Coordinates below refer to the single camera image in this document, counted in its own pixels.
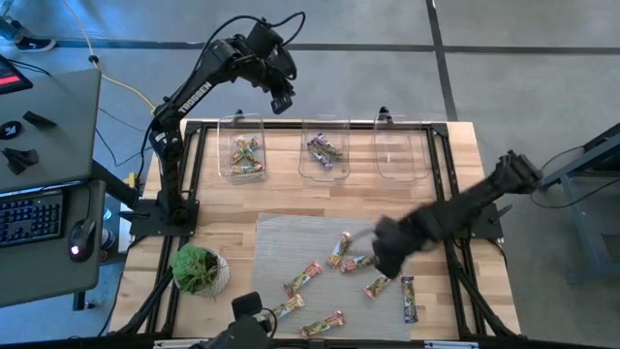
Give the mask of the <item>grey keyboard shelf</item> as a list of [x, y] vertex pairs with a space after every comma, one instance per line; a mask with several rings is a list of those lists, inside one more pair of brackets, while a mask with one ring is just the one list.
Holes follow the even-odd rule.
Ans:
[[[0, 307], [85, 292], [97, 285], [105, 189], [103, 182], [90, 181], [30, 192], [63, 191], [63, 235], [0, 248]], [[88, 260], [75, 263], [69, 258], [68, 238], [72, 227], [84, 218], [96, 222], [95, 247]]]

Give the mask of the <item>black round disc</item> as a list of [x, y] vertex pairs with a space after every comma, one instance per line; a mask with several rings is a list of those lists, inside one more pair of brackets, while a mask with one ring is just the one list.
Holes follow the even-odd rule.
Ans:
[[22, 129], [22, 123], [19, 121], [11, 120], [3, 123], [0, 125], [0, 140], [12, 140], [21, 134]]

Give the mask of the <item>clear plastic bin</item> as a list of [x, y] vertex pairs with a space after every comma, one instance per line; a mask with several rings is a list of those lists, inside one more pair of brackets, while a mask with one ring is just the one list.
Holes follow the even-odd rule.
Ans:
[[[244, 113], [244, 119], [233, 124], [233, 115], [220, 118], [217, 123], [217, 158], [218, 171], [220, 177], [223, 177], [230, 184], [245, 184], [266, 179], [266, 149], [264, 136], [264, 120], [258, 113]], [[250, 140], [257, 137], [261, 143], [261, 147], [254, 150], [256, 162], [263, 165], [264, 171], [254, 174], [233, 175], [231, 167], [235, 165], [249, 165], [246, 160], [242, 160], [234, 165], [231, 164], [231, 155], [239, 148], [235, 144], [235, 140], [243, 137]]]
[[430, 176], [426, 147], [426, 131], [418, 120], [392, 113], [387, 124], [374, 119], [373, 145], [376, 167], [385, 181], [393, 184], [412, 184]]
[[[350, 126], [351, 119], [342, 115], [317, 113], [301, 120], [299, 151], [299, 174], [320, 183], [335, 183], [345, 180], [351, 172], [350, 167]], [[318, 133], [324, 133], [330, 143], [344, 154], [334, 163], [331, 170], [323, 166], [309, 152], [307, 143]]]

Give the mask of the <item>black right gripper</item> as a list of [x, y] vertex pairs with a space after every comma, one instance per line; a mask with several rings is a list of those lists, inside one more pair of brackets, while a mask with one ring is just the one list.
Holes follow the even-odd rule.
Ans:
[[443, 239], [443, 228], [429, 206], [423, 206], [407, 215], [394, 219], [382, 216], [374, 229], [373, 250], [375, 267], [386, 270], [386, 276], [395, 278], [411, 255], [423, 250], [430, 242]]

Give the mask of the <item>grey metal cart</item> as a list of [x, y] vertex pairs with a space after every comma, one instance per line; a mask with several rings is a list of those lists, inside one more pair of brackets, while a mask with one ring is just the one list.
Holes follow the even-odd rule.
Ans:
[[542, 190], [561, 187], [586, 261], [567, 274], [570, 283], [620, 277], [620, 123], [578, 148], [581, 154], [542, 180]]

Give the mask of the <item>grey desk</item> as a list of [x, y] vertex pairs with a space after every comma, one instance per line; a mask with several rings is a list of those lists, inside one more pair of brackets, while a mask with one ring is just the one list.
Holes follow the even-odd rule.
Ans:
[[[0, 125], [22, 123], [21, 134], [0, 140], [0, 193], [83, 180], [90, 175], [97, 122], [101, 74], [97, 70], [42, 76], [33, 87], [0, 95]], [[54, 121], [39, 129], [22, 117], [27, 111]], [[15, 175], [1, 153], [5, 148], [35, 149], [39, 162]]]

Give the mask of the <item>person's leg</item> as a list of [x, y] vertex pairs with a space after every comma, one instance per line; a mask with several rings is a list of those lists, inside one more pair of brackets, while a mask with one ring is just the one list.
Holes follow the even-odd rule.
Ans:
[[0, 16], [0, 37], [14, 43], [18, 43], [23, 39], [21, 31], [4, 16]]

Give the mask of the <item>person's shoe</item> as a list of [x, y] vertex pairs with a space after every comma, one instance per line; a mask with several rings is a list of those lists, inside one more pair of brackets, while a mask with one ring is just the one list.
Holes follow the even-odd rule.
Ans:
[[53, 39], [36, 39], [31, 37], [21, 37], [15, 41], [15, 46], [23, 52], [49, 51], [56, 47]]

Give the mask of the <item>black computer mouse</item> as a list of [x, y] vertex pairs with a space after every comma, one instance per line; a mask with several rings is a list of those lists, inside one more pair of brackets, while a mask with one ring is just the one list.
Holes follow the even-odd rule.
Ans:
[[96, 222], [91, 218], [79, 220], [71, 229], [68, 238], [69, 258], [72, 262], [88, 260], [95, 247]]

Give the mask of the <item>black backlit keyboard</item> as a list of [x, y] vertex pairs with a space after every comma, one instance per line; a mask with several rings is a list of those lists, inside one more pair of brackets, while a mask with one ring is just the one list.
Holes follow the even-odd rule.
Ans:
[[62, 190], [0, 198], [0, 248], [61, 238]]

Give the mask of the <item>grey woven placemat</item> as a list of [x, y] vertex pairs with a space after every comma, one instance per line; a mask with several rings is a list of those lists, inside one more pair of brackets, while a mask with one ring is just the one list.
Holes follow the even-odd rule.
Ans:
[[412, 326], [403, 319], [400, 281], [395, 279], [376, 299], [364, 288], [380, 273], [372, 267], [343, 273], [326, 264], [344, 232], [354, 242], [346, 259], [372, 253], [373, 222], [367, 219], [263, 214], [259, 218], [253, 269], [253, 289], [269, 308], [287, 299], [284, 285], [312, 263], [323, 271], [300, 290], [305, 306], [278, 321], [278, 337], [299, 337], [300, 328], [340, 311], [346, 324], [321, 334], [348, 339], [411, 339]]

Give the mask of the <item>white label strip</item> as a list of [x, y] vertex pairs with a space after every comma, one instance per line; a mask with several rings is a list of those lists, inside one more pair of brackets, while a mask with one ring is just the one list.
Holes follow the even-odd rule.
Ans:
[[480, 349], [480, 346], [468, 341], [427, 340], [424, 349]]
[[206, 349], [206, 338], [183, 338], [155, 340], [152, 349]]

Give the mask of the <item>potted green succulent plant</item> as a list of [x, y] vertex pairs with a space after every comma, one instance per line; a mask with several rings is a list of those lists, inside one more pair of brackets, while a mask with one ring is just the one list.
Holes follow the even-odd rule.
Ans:
[[205, 298], [215, 298], [231, 278], [229, 264], [221, 255], [191, 243], [172, 256], [170, 267], [181, 292]]

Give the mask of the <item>device with red screen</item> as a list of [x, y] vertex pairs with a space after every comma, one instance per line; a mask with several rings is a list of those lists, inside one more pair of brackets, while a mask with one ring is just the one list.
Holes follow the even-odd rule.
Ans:
[[7, 58], [0, 55], [0, 95], [31, 89], [33, 83]]

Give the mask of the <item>purple granola bar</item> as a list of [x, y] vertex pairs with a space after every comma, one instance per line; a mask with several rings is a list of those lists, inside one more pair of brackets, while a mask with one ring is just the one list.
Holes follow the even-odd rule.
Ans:
[[332, 143], [328, 141], [324, 133], [318, 133], [312, 140], [307, 143], [308, 146], [314, 146], [324, 153], [340, 156], [341, 152]]
[[404, 321], [408, 324], [413, 324], [418, 321], [414, 280], [415, 278], [413, 276], [401, 277], [401, 288], [403, 292], [404, 304]]
[[338, 150], [310, 147], [309, 152], [323, 166], [325, 170], [331, 170], [335, 162], [340, 161], [344, 154]]

